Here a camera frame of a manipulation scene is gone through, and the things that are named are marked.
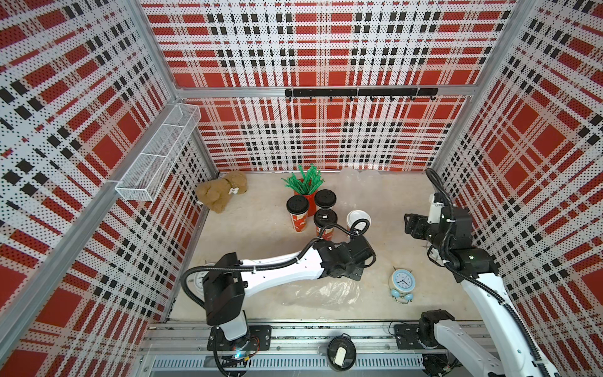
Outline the white lid milk tea cup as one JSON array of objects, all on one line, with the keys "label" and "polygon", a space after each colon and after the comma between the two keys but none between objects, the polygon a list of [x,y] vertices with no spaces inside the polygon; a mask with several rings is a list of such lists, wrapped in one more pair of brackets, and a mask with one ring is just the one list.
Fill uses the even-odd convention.
[{"label": "white lid milk tea cup", "polygon": [[371,216],[363,210],[352,210],[346,216],[346,224],[350,232],[363,232],[372,224]]}]

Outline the clear plastic carrier bag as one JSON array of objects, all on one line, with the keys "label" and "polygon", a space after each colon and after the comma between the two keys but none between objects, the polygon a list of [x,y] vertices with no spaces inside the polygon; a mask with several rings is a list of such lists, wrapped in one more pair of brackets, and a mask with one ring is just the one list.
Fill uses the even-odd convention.
[{"label": "clear plastic carrier bag", "polygon": [[360,284],[341,279],[299,281],[283,288],[285,306],[338,309],[354,304],[361,296]]}]

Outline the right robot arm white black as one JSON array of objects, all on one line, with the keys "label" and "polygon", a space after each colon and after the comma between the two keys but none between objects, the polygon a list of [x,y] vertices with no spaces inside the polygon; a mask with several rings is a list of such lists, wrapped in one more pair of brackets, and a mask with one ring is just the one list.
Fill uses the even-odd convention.
[{"label": "right robot arm white black", "polygon": [[515,310],[491,255],[472,245],[471,221],[467,210],[433,205],[428,216],[406,214],[405,232],[437,251],[443,267],[477,307],[496,353],[485,350],[443,309],[422,313],[420,344],[444,347],[473,376],[558,376]]}]

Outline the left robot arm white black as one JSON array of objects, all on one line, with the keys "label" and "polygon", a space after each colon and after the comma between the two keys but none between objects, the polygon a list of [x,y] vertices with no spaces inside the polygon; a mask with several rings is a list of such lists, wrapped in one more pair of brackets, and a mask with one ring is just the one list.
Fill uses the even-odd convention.
[{"label": "left robot arm white black", "polygon": [[207,324],[216,331],[215,346],[223,342],[243,348],[253,336],[243,306],[254,295],[298,281],[328,277],[359,281],[375,262],[375,251],[361,235],[342,243],[313,238],[301,251],[271,259],[239,259],[235,252],[225,254],[213,265],[186,270],[181,287],[205,310]]}]

